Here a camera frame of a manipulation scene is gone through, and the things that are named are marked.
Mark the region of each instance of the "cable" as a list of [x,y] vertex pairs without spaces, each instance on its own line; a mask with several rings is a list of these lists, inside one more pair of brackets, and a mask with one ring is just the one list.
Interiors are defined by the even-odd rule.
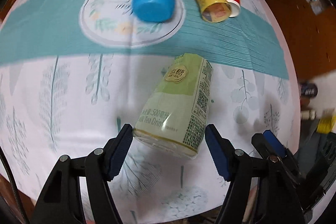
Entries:
[[16,183],[15,183],[15,179],[14,179],[12,170],[11,170],[9,164],[8,164],[8,161],[6,159],[5,154],[3,153],[2,149],[1,149],[1,146],[0,146],[0,159],[1,159],[1,162],[2,162],[2,164],[3,164],[3,166],[6,170],[6,173],[8,175],[9,183],[12,187],[14,197],[15,197],[15,201],[16,201],[16,204],[17,204],[17,206],[19,208],[19,211],[22,215],[22,218],[23,218],[25,224],[30,224],[29,219],[28,219],[27,214],[26,214],[26,211],[25,211],[25,209],[22,205],[22,201],[21,201],[21,198],[19,196],[19,192],[18,192]]

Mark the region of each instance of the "blue gripper pad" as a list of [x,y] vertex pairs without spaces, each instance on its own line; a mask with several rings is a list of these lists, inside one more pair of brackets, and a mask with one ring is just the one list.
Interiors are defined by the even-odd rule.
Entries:
[[266,130],[263,133],[266,141],[272,146],[272,148],[274,149],[275,153],[277,153],[277,155],[280,158],[285,158],[287,153],[286,153],[286,148],[282,145],[281,142],[279,142],[279,140],[277,139],[277,137],[272,133],[271,130]]
[[234,147],[229,140],[221,137],[213,124],[209,124],[205,128],[205,141],[218,174],[226,181],[230,181],[232,173],[230,172],[230,157],[228,155],[232,155]]

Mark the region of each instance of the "tablecloth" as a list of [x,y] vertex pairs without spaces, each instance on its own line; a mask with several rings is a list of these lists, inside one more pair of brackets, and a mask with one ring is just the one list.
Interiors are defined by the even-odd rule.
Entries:
[[[0,31],[0,142],[19,190],[31,198],[61,155],[86,156],[124,123],[134,125],[184,52],[211,62],[208,123],[234,147],[251,155],[251,136],[266,129],[286,146],[298,136],[294,68],[260,0],[241,0],[238,17],[216,24],[201,19],[194,0],[176,0],[163,24],[140,22],[130,3],[17,0],[7,15]],[[197,158],[186,160],[134,140],[109,186],[124,223],[157,223],[221,205],[228,183],[204,141]],[[93,220],[85,179],[81,189]]]

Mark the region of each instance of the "leaf pattern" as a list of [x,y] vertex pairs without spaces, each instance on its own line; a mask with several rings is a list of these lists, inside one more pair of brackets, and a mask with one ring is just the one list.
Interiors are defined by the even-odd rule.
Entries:
[[30,169],[26,163],[27,153],[29,152],[25,145],[26,128],[25,124],[17,119],[14,107],[12,116],[7,116],[7,128],[9,131],[8,140],[11,145],[13,158],[22,173],[28,175]]
[[120,190],[139,197],[148,193],[162,177],[160,165],[145,160],[140,153],[128,153],[121,169],[122,183]]
[[91,104],[95,105],[98,101],[98,94],[101,98],[108,102],[110,100],[110,92],[107,89],[109,84],[109,77],[111,74],[112,56],[104,57],[103,54],[89,55],[90,73],[86,77],[85,93],[90,94]]
[[250,92],[255,91],[255,85],[245,78],[244,70],[241,70],[242,76],[237,79],[237,84],[241,86],[231,92],[231,99],[234,103],[241,103],[233,111],[233,119],[236,123],[243,124],[249,118],[249,110],[257,110],[259,108],[259,100],[256,96],[252,96]]
[[202,213],[206,211],[207,203],[207,192],[198,186],[184,187],[174,191],[162,201],[164,222]]
[[6,115],[6,104],[5,104],[5,97],[1,93],[1,84],[2,84],[2,74],[0,78],[0,129],[2,129],[4,118]]
[[94,0],[90,5],[91,12],[90,12],[89,17],[91,17],[95,13],[99,14],[99,12],[100,12],[101,8],[103,7],[104,3],[105,3],[104,0]]
[[226,75],[227,78],[233,79],[235,78],[235,73],[236,73],[236,68],[231,67],[231,66],[226,66],[226,65],[221,65],[221,68]]
[[291,129],[290,129],[290,135],[289,135],[289,138],[287,139],[287,142],[286,142],[286,148],[288,148],[288,141],[292,139],[293,137],[293,126],[294,126],[294,119],[292,119],[291,121]]
[[118,25],[116,20],[111,20],[110,18],[97,19],[95,23],[95,29],[101,32],[113,31]]
[[43,185],[41,184],[40,178],[38,177],[38,175],[35,173],[36,179],[37,179],[37,184],[38,184],[38,188],[34,188],[31,191],[34,193],[35,197],[38,197],[41,193],[41,190],[43,188]]
[[161,74],[162,74],[162,76],[165,76],[166,73],[167,73],[166,68],[162,68],[162,70],[161,70]]
[[144,26],[139,26],[136,29],[136,34],[159,32],[161,28],[162,28],[162,23],[146,24]]
[[265,112],[264,122],[265,122],[265,125],[267,126],[267,129],[271,130],[275,136],[278,135],[279,120],[280,120],[280,112],[275,111],[272,107],[272,104],[270,104],[269,110]]
[[7,161],[8,161],[9,167],[12,168],[14,165],[16,166],[16,163],[14,162],[13,157],[9,153],[7,153],[7,151],[6,151],[6,148],[8,146],[5,147],[3,139],[1,139],[1,138],[0,138],[0,146],[2,148],[3,153],[5,154],[5,157],[6,157]]
[[22,187],[21,182],[17,181],[17,184],[19,185],[18,189],[19,189],[19,190],[23,190],[23,187]]
[[251,2],[252,2],[252,4],[253,4],[253,6],[254,6],[254,13],[255,13],[256,15],[262,17],[261,14],[260,14],[260,12],[259,12],[259,10],[258,10],[258,8],[257,8],[256,5],[254,4],[253,0],[251,0]]
[[67,69],[67,64],[59,65],[57,57],[55,64],[43,72],[39,93],[42,127],[49,139],[49,146],[54,151],[58,148],[57,134],[60,132],[62,116],[67,106],[64,99],[68,91],[69,73]]
[[258,93],[263,96],[265,91],[265,74],[254,71],[255,85],[257,86]]
[[221,188],[226,187],[226,185],[228,185],[228,182],[222,176],[219,176],[217,178],[217,181]]
[[288,83],[287,81],[283,80],[282,78],[278,79],[278,95],[280,101],[283,102],[284,105],[288,102]]
[[18,63],[18,64],[11,65],[9,67],[9,91],[10,91],[11,96],[13,96],[16,83],[20,76],[22,66],[23,66],[23,63]]
[[82,205],[83,205],[85,219],[90,220],[90,221],[94,221],[95,219],[93,218],[93,213],[92,213],[92,209],[91,209],[89,194],[88,194],[87,190],[82,190],[81,191],[81,198],[82,198]]
[[134,219],[134,224],[138,224],[138,221],[137,221],[137,216],[136,216],[136,214],[135,214],[135,211],[133,211],[133,210],[130,210],[130,212],[131,212],[131,214],[132,214],[132,217],[133,217],[133,219]]

